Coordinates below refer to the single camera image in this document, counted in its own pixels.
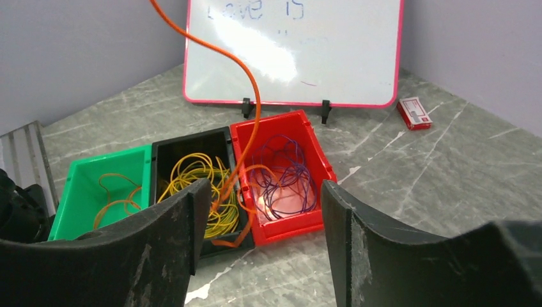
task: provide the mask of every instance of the white wall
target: white wall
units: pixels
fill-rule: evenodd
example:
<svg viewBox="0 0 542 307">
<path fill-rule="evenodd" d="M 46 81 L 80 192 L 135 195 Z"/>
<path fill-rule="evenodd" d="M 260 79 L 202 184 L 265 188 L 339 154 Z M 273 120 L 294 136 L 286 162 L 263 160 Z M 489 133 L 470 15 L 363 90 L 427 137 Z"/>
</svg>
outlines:
<svg viewBox="0 0 542 307">
<path fill-rule="evenodd" d="M 541 0 L 405 0 L 401 65 L 542 136 Z"/>
<path fill-rule="evenodd" d="M 186 0 L 159 0 L 186 23 Z M 148 0 L 0 1 L 0 135 L 47 125 L 183 61 Z"/>
</svg>

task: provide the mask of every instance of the red box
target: red box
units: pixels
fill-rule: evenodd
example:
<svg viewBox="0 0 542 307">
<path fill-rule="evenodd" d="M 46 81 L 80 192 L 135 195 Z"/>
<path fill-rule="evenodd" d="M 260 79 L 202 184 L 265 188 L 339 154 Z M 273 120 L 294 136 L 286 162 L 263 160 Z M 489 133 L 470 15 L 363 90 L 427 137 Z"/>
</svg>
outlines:
<svg viewBox="0 0 542 307">
<path fill-rule="evenodd" d="M 425 111 L 418 97 L 399 99 L 397 110 L 405 121 L 409 130 L 421 130 L 431 128 L 433 121 Z"/>
<path fill-rule="evenodd" d="M 254 128 L 254 120 L 235 123 L 231 127 L 231 140 L 235 157 L 239 159 L 243 150 L 247 146 L 248 140 Z M 240 166 L 241 189 L 245 200 L 245 205 L 249 209 L 256 210 L 255 200 L 252 197 L 251 186 L 249 184 L 249 175 L 245 173 L 245 169 L 252 163 L 252 155 L 258 148 L 262 147 L 266 142 L 275 135 L 284 135 L 294 139 L 301 148 L 303 148 L 307 169 L 316 184 L 314 197 L 316 198 L 316 207 L 312 211 L 296 214 L 293 216 L 283 217 L 275 221 L 265 221 L 262 223 L 258 217 L 252 222 L 252 236 L 254 243 L 257 246 L 262 246 L 284 240 L 296 235 L 315 232 L 323 229 L 323 220 L 321 215 L 320 205 L 320 187 L 324 180 L 332 180 L 337 182 L 337 176 L 333 172 L 333 167 L 329 164 L 325 157 L 318 139 L 314 134 L 311 122 L 307 119 L 305 112 L 299 110 L 262 118 L 260 120 L 256 140 L 248 152 L 247 158 Z M 269 143 L 268 147 L 273 150 L 279 149 L 280 146 L 275 143 Z M 265 165 L 265 158 L 262 158 L 262 164 Z"/>
</svg>

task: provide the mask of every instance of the pink whiteboard frame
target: pink whiteboard frame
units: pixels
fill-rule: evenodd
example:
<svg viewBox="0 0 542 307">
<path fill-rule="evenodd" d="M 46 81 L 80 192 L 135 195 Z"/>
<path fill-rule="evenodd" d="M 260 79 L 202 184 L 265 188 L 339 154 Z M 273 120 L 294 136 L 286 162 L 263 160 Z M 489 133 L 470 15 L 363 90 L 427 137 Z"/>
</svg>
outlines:
<svg viewBox="0 0 542 307">
<path fill-rule="evenodd" d="M 186 31 L 190 31 L 190 9 L 192 8 L 192 1 L 188 0 L 188 9 L 187 9 L 187 27 Z M 402 30 L 403 30 L 403 5 L 405 0 L 401 0 L 401 4 L 399 7 L 399 28 L 398 28 L 398 35 L 397 35 L 397 51 L 396 51 L 396 59 L 395 59 L 395 78 L 394 78 L 394 84 L 393 84 L 393 95 L 390 101 L 386 104 L 344 104 L 340 102 L 331 102 L 331 107 L 364 107 L 364 108 L 373 108 L 373 109 L 382 109 L 385 107 L 389 107 L 391 104 L 395 102 L 395 99 L 397 98 L 397 87 L 399 82 L 399 69 L 400 69 L 400 61 L 401 61 L 401 36 L 402 36 Z M 186 101 L 191 102 L 193 104 L 241 104 L 242 100 L 205 100 L 205 99 L 191 99 L 187 96 L 186 93 L 186 66 L 188 65 L 188 41 L 189 39 L 186 39 L 185 43 L 185 67 L 183 71 L 183 96 L 185 97 Z M 266 104 L 270 106 L 321 106 L 321 101 L 318 102 L 295 102 L 295 101 L 261 101 L 261 104 Z"/>
</svg>

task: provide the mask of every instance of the marble countertop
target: marble countertop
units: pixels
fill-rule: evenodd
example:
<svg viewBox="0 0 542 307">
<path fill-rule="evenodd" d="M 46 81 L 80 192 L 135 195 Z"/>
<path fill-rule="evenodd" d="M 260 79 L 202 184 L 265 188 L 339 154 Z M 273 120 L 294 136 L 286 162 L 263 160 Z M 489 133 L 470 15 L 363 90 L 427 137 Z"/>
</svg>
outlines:
<svg viewBox="0 0 542 307">
<path fill-rule="evenodd" d="M 176 67 L 43 129 L 56 190 L 73 160 L 243 120 L 239 107 L 198 106 Z M 374 208 L 451 237 L 494 219 L 542 219 L 542 139 L 407 72 L 430 130 L 409 131 L 395 107 L 305 109 L 339 183 Z M 291 111 L 264 107 L 263 116 Z M 323 232 L 205 259 L 186 306 L 336 306 Z"/>
</svg>

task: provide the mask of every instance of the white label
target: white label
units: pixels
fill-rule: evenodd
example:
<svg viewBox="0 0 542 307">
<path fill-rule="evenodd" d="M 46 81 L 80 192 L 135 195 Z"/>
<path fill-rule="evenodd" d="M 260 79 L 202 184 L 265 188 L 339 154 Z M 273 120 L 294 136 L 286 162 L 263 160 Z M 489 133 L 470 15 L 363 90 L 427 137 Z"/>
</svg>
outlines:
<svg viewBox="0 0 542 307">
<path fill-rule="evenodd" d="M 429 115 L 427 115 L 418 97 L 400 99 L 399 103 L 403 106 L 405 113 L 413 124 L 433 122 L 429 118 Z"/>
</svg>

